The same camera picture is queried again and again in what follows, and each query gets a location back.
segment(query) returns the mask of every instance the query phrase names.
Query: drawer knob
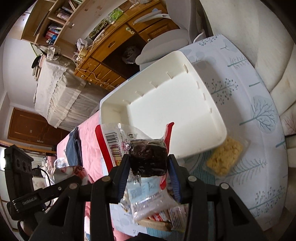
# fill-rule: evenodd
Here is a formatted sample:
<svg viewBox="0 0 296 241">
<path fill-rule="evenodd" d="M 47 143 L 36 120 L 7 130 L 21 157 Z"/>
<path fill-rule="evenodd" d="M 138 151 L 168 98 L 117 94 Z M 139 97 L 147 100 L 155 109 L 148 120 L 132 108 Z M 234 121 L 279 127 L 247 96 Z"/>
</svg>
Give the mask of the drawer knob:
<svg viewBox="0 0 296 241">
<path fill-rule="evenodd" d="M 130 34 L 134 34 L 135 31 L 132 31 L 129 27 L 126 28 L 126 31 L 130 32 Z"/>
</svg>

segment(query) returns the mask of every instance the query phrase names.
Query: blue cloth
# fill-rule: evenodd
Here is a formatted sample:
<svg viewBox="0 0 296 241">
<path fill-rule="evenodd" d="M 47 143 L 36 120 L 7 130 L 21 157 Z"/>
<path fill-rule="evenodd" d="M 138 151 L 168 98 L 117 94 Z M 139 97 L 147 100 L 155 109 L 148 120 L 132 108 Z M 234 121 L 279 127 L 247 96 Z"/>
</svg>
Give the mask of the blue cloth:
<svg viewBox="0 0 296 241">
<path fill-rule="evenodd" d="M 66 146 L 66 157 L 69 166 L 82 166 L 81 140 L 78 137 L 78 127 L 69 134 Z"/>
</svg>

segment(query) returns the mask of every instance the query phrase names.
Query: white bed sheet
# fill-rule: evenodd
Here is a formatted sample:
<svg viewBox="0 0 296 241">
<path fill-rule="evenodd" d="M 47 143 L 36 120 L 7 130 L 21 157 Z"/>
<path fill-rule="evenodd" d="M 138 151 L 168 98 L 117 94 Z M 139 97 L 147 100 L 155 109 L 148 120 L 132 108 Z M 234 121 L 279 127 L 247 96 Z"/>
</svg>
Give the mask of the white bed sheet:
<svg viewBox="0 0 296 241">
<path fill-rule="evenodd" d="M 40 73 L 35 110 L 55 128 L 71 131 L 99 109 L 108 93 L 74 75 L 70 61 L 45 60 Z"/>
</svg>

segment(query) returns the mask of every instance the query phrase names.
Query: wooden door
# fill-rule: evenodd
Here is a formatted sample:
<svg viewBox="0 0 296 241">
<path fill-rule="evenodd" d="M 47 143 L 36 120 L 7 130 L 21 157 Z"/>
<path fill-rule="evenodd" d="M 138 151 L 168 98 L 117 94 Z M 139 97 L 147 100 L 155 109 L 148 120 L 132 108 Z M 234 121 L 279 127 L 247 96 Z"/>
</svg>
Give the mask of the wooden door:
<svg viewBox="0 0 296 241">
<path fill-rule="evenodd" d="M 178 29 L 178 25 L 175 24 L 172 20 L 170 19 L 163 19 L 160 20 L 150 27 L 146 28 L 142 32 L 139 33 L 139 35 L 146 41 L 149 42 L 150 40 L 156 38 L 157 36 L 173 30 L 173 29 Z"/>
<path fill-rule="evenodd" d="M 8 139 L 52 147 L 69 134 L 54 128 L 41 115 L 14 108 L 10 120 Z"/>
</svg>

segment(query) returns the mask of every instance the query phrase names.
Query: cable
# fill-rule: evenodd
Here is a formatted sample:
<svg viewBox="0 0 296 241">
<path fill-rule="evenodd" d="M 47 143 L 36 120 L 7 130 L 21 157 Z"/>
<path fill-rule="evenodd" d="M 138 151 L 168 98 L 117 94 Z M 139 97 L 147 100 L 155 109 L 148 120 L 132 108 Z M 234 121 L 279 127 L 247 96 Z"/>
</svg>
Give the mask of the cable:
<svg viewBox="0 0 296 241">
<path fill-rule="evenodd" d="M 95 81 L 97 81 L 99 84 L 104 84 L 104 85 L 107 85 L 108 87 L 111 87 L 112 89 L 115 89 L 114 86 L 112 86 L 112 85 L 110 85 L 110 84 L 108 84 L 108 83 L 106 83 L 106 82 L 101 82 L 100 79 L 97 79 L 97 78 L 96 78 L 96 74 L 95 74 L 94 71 L 89 71 L 89 70 L 87 70 L 87 69 L 81 69 L 81 68 L 79 68 L 79 67 L 78 67 L 78 64 L 77 64 L 77 61 L 74 60 L 75 55 L 78 55 L 78 54 L 77 54 L 77 53 L 74 54 L 73 57 L 72 57 L 72 60 L 73 60 L 73 62 L 75 63 L 75 65 L 76 65 L 76 69 L 78 70 L 78 72 L 80 72 L 80 73 L 83 74 L 83 75 L 85 75 L 85 73 L 83 73 L 82 71 L 86 71 L 86 72 L 88 72 L 88 73 L 94 74 L 94 78 L 96 79 Z"/>
<path fill-rule="evenodd" d="M 51 181 L 50 181 L 50 179 L 49 179 L 49 175 L 47 174 L 46 171 L 44 171 L 43 169 L 41 169 L 41 168 L 39 168 L 39 167 L 32 168 L 32 171 L 34 171 L 34 170 L 40 170 L 40 171 L 43 171 L 43 172 L 46 174 L 47 178 L 48 178 L 49 186 L 52 185 L 52 184 L 51 184 Z M 46 211 L 46 210 L 50 207 L 51 204 L 52 204 L 52 201 L 50 200 L 50 201 L 49 201 L 49 204 L 46 206 L 46 208 L 44 209 L 44 211 Z"/>
</svg>

